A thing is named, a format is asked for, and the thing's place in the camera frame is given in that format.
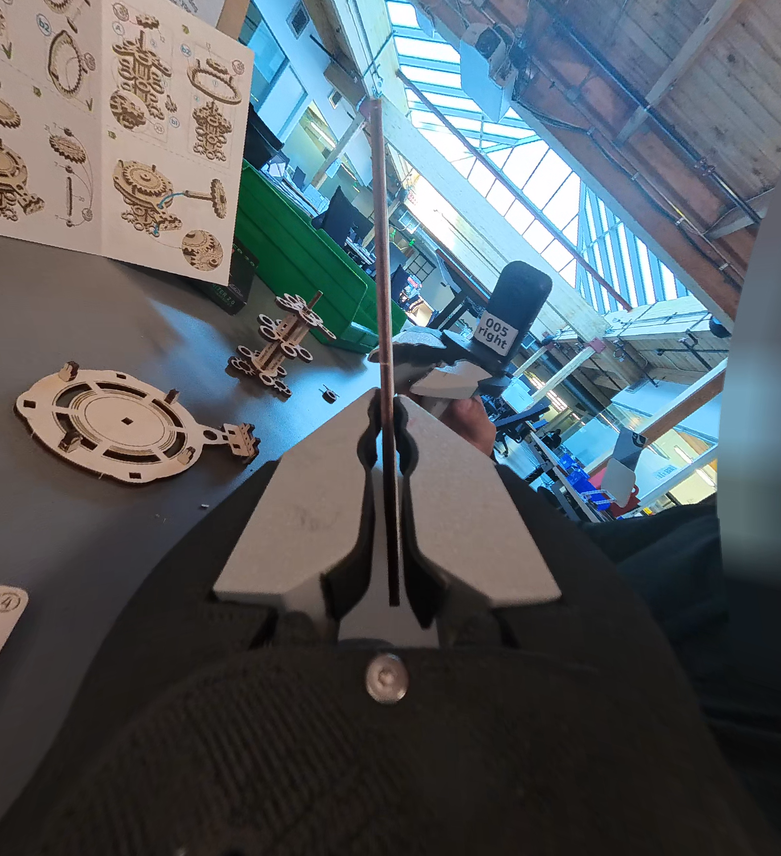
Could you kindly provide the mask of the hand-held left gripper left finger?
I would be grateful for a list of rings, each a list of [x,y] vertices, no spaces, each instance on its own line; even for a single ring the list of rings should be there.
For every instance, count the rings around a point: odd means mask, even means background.
[[[370,582],[377,390],[278,461],[214,583],[218,600],[279,612],[349,612]]]

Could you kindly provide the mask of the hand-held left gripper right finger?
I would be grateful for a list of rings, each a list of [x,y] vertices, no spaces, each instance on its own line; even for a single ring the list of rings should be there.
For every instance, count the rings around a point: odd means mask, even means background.
[[[403,578],[422,627],[462,627],[495,609],[555,603],[561,591],[497,465],[401,395],[395,401]]]

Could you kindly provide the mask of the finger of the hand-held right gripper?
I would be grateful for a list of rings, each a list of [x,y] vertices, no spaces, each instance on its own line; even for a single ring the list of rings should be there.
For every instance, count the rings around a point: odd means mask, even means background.
[[[409,392],[423,398],[465,400],[474,395],[479,385],[480,367],[468,360],[458,360],[431,369],[412,383]]]
[[[443,332],[428,327],[410,327],[392,337],[387,348],[379,344],[367,357],[372,363],[383,365],[387,351],[390,364],[399,366],[440,366],[447,364],[447,347]]]

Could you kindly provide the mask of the wooden sheet with gear parts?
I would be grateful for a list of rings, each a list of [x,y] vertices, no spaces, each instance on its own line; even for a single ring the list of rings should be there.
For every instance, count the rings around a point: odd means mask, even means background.
[[[401,605],[403,576],[402,521],[397,476],[395,433],[395,379],[393,362],[393,330],[391,317],[391,273],[389,253],[389,215],[385,164],[385,134],[381,97],[368,102],[370,144],[373,170],[374,257],[378,362],[380,369],[379,416],[383,469],[387,575],[389,605]]]

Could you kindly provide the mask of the wooden ringed tower assembly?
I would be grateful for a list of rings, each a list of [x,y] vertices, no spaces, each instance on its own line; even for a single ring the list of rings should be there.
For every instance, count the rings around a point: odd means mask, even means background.
[[[275,395],[288,400],[292,391],[285,381],[288,376],[285,362],[313,362],[312,353],[302,345],[306,335],[319,333],[329,342],[337,338],[315,310],[322,296],[321,290],[310,299],[297,294],[278,295],[275,302],[284,315],[278,319],[263,313],[258,315],[258,333],[265,340],[265,347],[257,350],[238,346],[237,353],[229,358],[227,368],[256,380]]]

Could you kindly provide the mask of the person's right hand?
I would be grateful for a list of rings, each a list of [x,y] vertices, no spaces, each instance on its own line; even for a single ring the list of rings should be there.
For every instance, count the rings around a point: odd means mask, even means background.
[[[482,454],[494,458],[497,429],[478,395],[449,401],[439,420]]]

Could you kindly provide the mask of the green plastic bin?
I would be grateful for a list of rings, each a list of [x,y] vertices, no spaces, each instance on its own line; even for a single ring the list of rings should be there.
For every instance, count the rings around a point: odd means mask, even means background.
[[[374,279],[246,160],[234,239],[257,259],[257,274],[273,294],[309,300],[322,293],[313,310],[335,338],[315,332],[321,343],[358,354],[377,348]]]

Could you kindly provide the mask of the black kit box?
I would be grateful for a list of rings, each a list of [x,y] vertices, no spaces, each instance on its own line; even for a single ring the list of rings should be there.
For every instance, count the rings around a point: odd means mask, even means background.
[[[230,256],[229,279],[226,284],[215,284],[198,279],[189,279],[189,282],[195,291],[228,315],[235,316],[247,304],[258,265],[256,256],[235,238]]]

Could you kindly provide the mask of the round wooden base part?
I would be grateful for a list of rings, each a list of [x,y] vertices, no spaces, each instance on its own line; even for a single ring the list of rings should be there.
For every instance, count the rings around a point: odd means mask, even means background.
[[[84,369],[73,360],[23,391],[14,409],[59,459],[129,486],[186,473],[207,447],[225,447],[244,465],[259,456],[252,424],[203,424],[177,389],[162,391],[124,371]]]

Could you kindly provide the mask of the white ceiling device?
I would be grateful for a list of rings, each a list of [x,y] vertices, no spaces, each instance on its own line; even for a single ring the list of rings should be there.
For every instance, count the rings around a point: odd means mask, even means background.
[[[492,123],[500,123],[511,106],[517,78],[513,45],[512,35],[498,25],[473,23],[460,37],[461,87]]]

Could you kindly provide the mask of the folded instruction booklet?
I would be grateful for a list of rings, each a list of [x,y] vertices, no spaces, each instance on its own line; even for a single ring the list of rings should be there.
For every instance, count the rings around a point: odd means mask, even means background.
[[[218,2],[0,1],[0,235],[229,282],[255,53]]]

